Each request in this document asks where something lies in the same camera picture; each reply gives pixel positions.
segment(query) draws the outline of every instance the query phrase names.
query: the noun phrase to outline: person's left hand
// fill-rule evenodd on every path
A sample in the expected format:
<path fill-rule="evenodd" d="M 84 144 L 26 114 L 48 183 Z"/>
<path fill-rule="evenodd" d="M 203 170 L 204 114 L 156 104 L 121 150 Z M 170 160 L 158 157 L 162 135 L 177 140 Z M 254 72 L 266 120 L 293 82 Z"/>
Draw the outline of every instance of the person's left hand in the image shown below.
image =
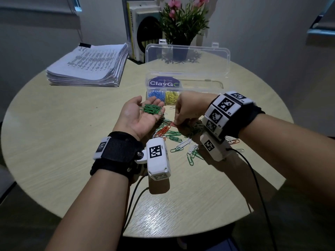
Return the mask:
<path fill-rule="evenodd" d="M 113 131 L 126 132 L 135 137 L 138 141 L 140 141 L 145 135 L 148 134 L 155 123 L 161 118 L 161 115 L 144 113 L 142 110 L 140 110 L 140 106 L 144 107 L 145 104 L 153 104 L 163 107 L 164 102 L 162 102 L 160 99 L 156 99 L 155 96 L 148 98 L 142 103 L 141 101 L 142 97 L 137 96 L 128 100 L 124 104 Z"/>

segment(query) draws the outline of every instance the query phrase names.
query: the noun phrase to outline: person's right forearm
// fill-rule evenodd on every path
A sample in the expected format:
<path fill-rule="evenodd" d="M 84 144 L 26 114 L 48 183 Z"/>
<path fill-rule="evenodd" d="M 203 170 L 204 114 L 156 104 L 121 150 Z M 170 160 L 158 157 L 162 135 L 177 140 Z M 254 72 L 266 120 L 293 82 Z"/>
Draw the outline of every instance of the person's right forearm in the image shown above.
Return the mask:
<path fill-rule="evenodd" d="M 285 178 L 306 182 L 335 203 L 335 140 L 266 114 L 239 137 Z"/>

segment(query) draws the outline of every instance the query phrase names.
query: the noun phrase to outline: wall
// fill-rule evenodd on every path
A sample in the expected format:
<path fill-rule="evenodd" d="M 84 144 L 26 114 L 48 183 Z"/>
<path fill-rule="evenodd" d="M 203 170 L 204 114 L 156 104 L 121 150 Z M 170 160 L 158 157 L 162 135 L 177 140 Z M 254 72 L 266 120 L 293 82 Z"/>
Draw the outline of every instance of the wall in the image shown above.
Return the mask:
<path fill-rule="evenodd" d="M 210 29 L 193 44 L 210 46 L 212 41 L 217 41 L 220 46 L 229 48 L 231 60 L 268 83 L 282 97 L 298 124 L 335 135 L 331 128 L 335 117 L 328 117 L 333 107 L 325 110 L 322 89 L 316 86 L 321 80 L 325 87 L 329 86 L 329 78 L 323 80 L 323 71 L 329 72 L 329 77 L 332 75 L 329 66 L 335 53 L 305 46 L 306 31 L 327 1 L 211 0 Z M 80 0 L 80 3 L 83 10 L 80 24 L 85 42 L 99 45 L 126 41 L 121 0 Z M 0 38 L 0 54 L 9 56 L 6 57 L 9 61 L 0 60 L 2 119 L 19 88 L 72 50 L 78 43 L 78 36 L 73 29 L 3 24 L 0 24 L 0 31 L 4 35 Z M 20 51 L 10 54 L 17 47 Z M 323 71 L 313 68 L 316 63 L 321 65 L 320 61 L 328 68 Z M 314 106 L 322 110 L 319 113 L 307 111 L 311 106 L 308 99 L 314 91 L 318 96 Z M 313 118 L 316 115 L 321 121 Z"/>

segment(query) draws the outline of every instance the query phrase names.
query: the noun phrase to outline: flower pot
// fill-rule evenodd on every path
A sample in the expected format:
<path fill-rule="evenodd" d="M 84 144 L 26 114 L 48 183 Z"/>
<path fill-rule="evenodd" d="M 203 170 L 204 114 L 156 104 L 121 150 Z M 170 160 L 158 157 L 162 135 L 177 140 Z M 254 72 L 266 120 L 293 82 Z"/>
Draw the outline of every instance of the flower pot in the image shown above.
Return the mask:
<path fill-rule="evenodd" d="M 172 45 L 179 45 L 173 48 L 173 60 L 177 62 L 183 62 L 187 58 L 187 53 L 191 43 L 178 44 L 178 42 L 172 42 Z"/>

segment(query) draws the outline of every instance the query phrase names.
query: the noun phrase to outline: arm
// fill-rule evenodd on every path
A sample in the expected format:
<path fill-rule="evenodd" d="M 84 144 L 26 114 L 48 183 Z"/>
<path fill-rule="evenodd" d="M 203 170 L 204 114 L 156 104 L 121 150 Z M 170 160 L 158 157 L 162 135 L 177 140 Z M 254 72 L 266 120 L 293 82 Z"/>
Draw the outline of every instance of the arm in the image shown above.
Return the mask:
<path fill-rule="evenodd" d="M 141 100 L 138 96 L 125 103 L 113 131 L 128 133 L 138 141 L 149 133 L 161 115 L 144 113 L 139 106 L 163 107 L 164 102 L 156 97 L 143 103 Z M 122 174 L 97 170 L 61 220 L 46 250 L 116 250 L 123 228 L 128 183 Z"/>
<path fill-rule="evenodd" d="M 204 115 L 216 96 L 181 93 L 175 123 Z M 285 178 L 335 203 L 335 140 L 266 114 L 258 114 L 239 137 Z"/>

